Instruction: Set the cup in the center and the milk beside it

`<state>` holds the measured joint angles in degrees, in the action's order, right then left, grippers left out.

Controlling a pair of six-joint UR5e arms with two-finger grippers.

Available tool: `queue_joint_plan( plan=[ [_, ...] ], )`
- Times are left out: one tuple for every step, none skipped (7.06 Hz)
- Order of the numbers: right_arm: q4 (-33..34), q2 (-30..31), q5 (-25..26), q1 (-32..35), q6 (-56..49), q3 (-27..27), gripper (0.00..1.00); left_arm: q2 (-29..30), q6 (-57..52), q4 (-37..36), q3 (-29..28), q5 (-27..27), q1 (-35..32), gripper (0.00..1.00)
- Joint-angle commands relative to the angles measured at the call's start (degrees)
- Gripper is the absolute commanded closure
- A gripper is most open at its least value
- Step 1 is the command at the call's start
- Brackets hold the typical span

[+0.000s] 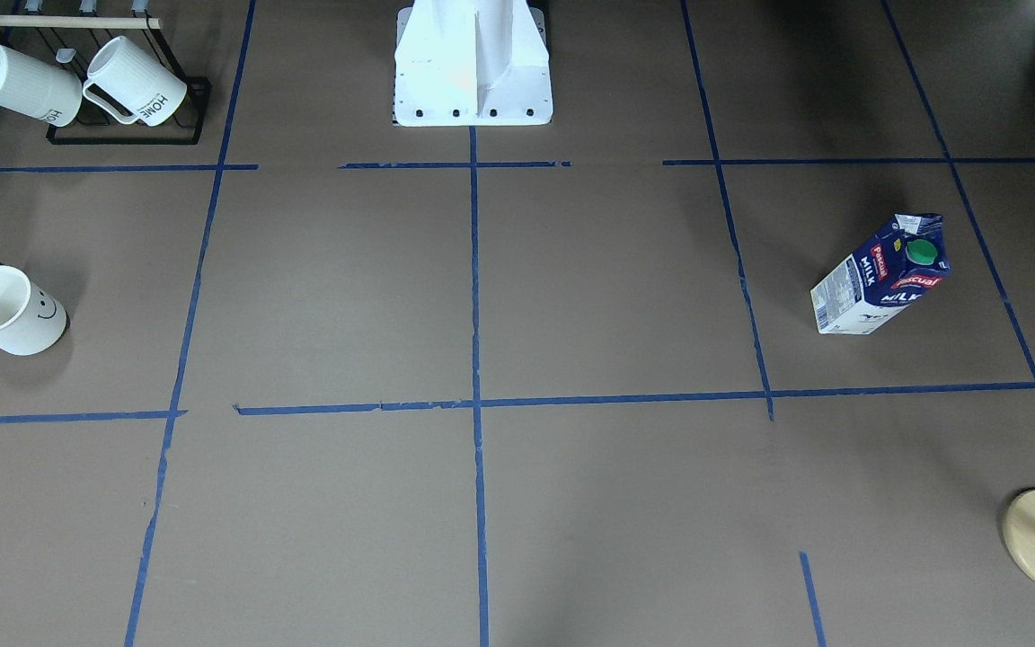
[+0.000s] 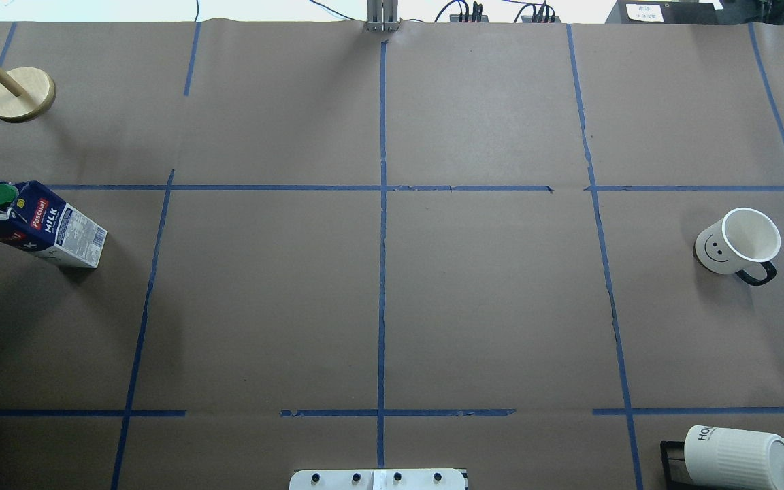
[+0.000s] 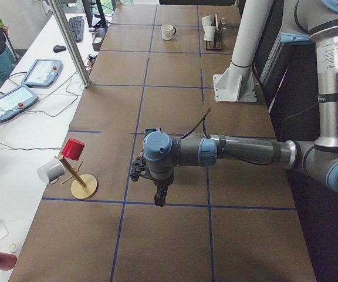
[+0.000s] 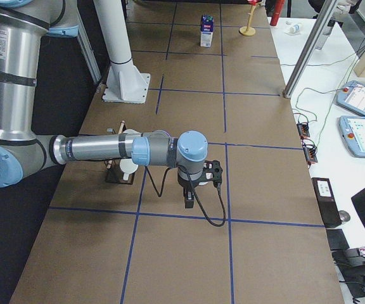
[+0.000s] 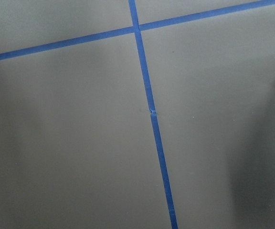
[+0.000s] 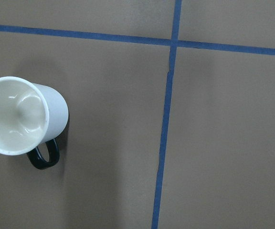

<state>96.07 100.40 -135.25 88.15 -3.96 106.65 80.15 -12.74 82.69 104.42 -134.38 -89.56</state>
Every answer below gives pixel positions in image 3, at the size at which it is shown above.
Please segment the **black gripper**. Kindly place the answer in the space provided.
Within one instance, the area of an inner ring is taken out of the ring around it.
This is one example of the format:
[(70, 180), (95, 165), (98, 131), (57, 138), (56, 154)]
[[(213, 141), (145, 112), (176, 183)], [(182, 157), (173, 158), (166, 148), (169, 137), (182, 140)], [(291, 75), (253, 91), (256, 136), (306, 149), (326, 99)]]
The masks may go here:
[(157, 187), (156, 194), (154, 195), (155, 205), (164, 207), (169, 187), (169, 179), (164, 180), (154, 179), (153, 183)]

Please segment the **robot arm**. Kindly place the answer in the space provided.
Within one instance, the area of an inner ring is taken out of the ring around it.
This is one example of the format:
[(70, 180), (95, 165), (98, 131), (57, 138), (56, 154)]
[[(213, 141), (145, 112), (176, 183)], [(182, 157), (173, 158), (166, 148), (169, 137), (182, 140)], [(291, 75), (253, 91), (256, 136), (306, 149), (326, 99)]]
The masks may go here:
[(285, 1), (281, 41), (316, 45), (319, 137), (314, 142), (277, 142), (195, 131), (171, 138), (159, 129), (149, 131), (130, 176), (153, 181), (157, 206), (165, 205), (174, 167), (212, 166), (230, 158), (297, 170), (338, 193), (338, 1)]

